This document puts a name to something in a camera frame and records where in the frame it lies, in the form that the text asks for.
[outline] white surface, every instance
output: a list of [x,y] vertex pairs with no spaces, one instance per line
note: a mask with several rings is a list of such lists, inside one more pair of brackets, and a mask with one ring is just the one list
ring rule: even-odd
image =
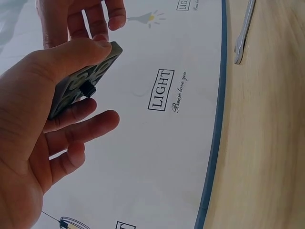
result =
[[[117,221],[137,229],[194,228],[210,155],[221,54],[221,0],[201,0],[194,11],[196,1],[189,11],[177,11],[178,0],[125,1],[127,17],[158,10],[156,15],[164,13],[160,18],[166,20],[152,21],[151,28],[128,21],[110,33],[123,54],[97,85],[94,98],[97,112],[114,109],[121,122],[86,144],[85,164],[45,195],[45,212],[91,229],[115,229]],[[42,49],[34,0],[23,6],[13,38],[2,46],[0,73]],[[164,112],[147,109],[159,69],[174,70]],[[172,103],[181,81],[175,113]],[[59,224],[42,214],[34,229],[41,228]]]

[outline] blue edge trim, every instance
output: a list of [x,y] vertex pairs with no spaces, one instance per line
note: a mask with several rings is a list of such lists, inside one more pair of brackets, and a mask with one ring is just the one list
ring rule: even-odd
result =
[[216,115],[215,115],[215,123],[214,123],[214,131],[213,131],[209,164],[207,168],[203,193],[201,196],[200,207],[198,210],[197,220],[194,229],[203,229],[205,217],[207,214],[207,210],[211,198],[219,145],[220,145],[221,130],[223,125],[226,71],[227,71],[227,13],[226,13],[226,0],[222,0],[222,41],[221,41],[221,60],[220,60],[217,107],[216,107]]

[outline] black knob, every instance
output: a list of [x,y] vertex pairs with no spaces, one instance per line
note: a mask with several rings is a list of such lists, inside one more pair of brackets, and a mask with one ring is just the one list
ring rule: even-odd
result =
[[96,88],[89,80],[87,80],[80,86],[80,91],[84,96],[90,98],[96,92]]

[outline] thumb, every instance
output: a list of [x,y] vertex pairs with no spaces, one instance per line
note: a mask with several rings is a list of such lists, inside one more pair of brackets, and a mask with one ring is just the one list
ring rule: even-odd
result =
[[45,58],[44,68],[50,71],[45,77],[51,78],[57,84],[66,76],[105,60],[111,49],[112,46],[107,41],[79,38],[41,51]]

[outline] hand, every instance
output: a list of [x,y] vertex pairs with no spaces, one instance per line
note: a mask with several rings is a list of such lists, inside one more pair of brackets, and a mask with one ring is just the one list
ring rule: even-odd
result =
[[108,40],[108,28],[112,31],[126,23],[123,0],[105,0],[109,22],[107,24],[101,0],[36,0],[41,18],[44,48],[52,48],[70,39],[85,37],[88,32],[82,10],[85,10],[92,38]]
[[84,143],[118,125],[115,111],[78,122],[95,110],[93,99],[77,102],[56,120],[47,121],[55,85],[101,62],[110,51],[108,42],[78,39],[35,51],[0,77],[1,229],[31,228],[41,214],[46,191],[84,163]]

